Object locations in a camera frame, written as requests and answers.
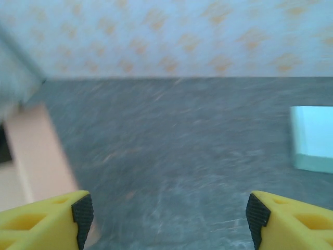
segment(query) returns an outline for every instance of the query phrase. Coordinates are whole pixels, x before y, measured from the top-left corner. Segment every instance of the gray carpet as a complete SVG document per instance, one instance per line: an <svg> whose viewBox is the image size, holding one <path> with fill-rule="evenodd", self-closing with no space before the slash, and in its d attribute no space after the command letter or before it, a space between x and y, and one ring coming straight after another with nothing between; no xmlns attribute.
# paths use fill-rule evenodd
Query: gray carpet
<svg viewBox="0 0 333 250"><path fill-rule="evenodd" d="M252 190L333 209L333 174L292 166L289 107L333 106L331 78L47 82L44 101L92 193L91 249L254 249Z"/></svg>

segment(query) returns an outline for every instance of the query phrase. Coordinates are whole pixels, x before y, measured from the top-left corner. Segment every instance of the white wall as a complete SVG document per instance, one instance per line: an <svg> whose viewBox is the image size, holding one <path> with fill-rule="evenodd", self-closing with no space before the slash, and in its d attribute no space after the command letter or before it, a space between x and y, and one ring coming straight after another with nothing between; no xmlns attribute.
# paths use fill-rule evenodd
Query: white wall
<svg viewBox="0 0 333 250"><path fill-rule="evenodd" d="M2 0L50 77L332 76L332 0Z"/></svg>

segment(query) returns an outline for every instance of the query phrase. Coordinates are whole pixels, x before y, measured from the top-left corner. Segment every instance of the floor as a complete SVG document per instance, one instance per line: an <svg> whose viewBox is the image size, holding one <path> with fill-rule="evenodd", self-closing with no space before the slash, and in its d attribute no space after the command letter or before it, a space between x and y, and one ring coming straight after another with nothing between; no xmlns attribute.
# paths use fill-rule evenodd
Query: floor
<svg viewBox="0 0 333 250"><path fill-rule="evenodd" d="M102 249L254 249L252 190L333 209L333 175L292 166L289 107L333 106L331 78L46 82Z"/></svg>

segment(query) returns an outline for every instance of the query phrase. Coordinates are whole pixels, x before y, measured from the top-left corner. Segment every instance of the wall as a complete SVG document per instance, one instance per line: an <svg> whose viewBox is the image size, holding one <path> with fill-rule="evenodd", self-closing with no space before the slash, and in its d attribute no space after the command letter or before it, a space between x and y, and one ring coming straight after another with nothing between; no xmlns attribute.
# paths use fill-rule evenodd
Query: wall
<svg viewBox="0 0 333 250"><path fill-rule="evenodd" d="M2 0L55 78L332 76L331 0Z"/></svg>

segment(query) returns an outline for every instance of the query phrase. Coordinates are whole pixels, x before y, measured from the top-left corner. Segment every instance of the light blue box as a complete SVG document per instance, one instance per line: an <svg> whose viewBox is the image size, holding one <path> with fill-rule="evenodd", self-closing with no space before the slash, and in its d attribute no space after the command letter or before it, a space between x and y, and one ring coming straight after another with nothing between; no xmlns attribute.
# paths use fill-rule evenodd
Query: light blue box
<svg viewBox="0 0 333 250"><path fill-rule="evenodd" d="M333 173L333 107L296 106L290 115L294 166Z"/></svg>

